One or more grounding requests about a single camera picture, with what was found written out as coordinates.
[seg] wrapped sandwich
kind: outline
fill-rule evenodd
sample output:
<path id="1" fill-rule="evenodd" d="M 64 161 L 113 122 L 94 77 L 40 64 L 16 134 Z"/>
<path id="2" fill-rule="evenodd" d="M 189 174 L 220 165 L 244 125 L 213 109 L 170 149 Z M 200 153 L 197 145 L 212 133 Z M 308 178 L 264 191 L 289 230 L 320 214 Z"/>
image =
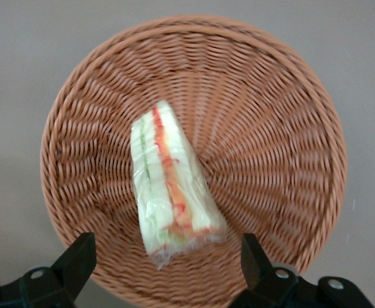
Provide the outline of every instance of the wrapped sandwich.
<path id="1" fill-rule="evenodd" d="M 166 101 L 133 123 L 131 156 L 140 230 L 159 268 L 176 253 L 225 239 L 226 221 Z"/>

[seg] wicker basket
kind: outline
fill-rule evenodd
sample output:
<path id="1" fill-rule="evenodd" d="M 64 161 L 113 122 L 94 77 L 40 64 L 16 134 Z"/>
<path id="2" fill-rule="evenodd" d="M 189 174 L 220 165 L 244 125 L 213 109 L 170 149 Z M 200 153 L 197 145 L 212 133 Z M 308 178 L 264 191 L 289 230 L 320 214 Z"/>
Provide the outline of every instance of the wicker basket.
<path id="1" fill-rule="evenodd" d="M 157 271 L 138 227 L 129 130 L 160 99 L 229 234 Z M 292 49 L 241 22 L 184 15 L 123 31 L 75 68 L 49 114 L 41 168 L 63 243 L 96 233 L 99 284 L 142 307 L 225 307 L 245 288 L 243 232 L 273 261 L 310 265 L 340 214 L 346 150 L 327 92 Z"/>

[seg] gray background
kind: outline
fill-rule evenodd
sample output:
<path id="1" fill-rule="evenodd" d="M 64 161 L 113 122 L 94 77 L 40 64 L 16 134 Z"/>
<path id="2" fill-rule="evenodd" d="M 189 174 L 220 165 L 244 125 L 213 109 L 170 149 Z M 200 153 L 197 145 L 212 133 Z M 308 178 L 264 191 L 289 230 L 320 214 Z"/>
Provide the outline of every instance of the gray background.
<path id="1" fill-rule="evenodd" d="M 305 277 L 351 279 L 375 305 L 375 1 L 0 1 L 1 282 L 63 252 L 43 201 L 39 152 L 66 77 L 120 30 L 177 13 L 268 31 L 322 80 L 342 120 L 349 176 L 338 225 Z M 77 303 L 131 307 L 92 281 Z"/>

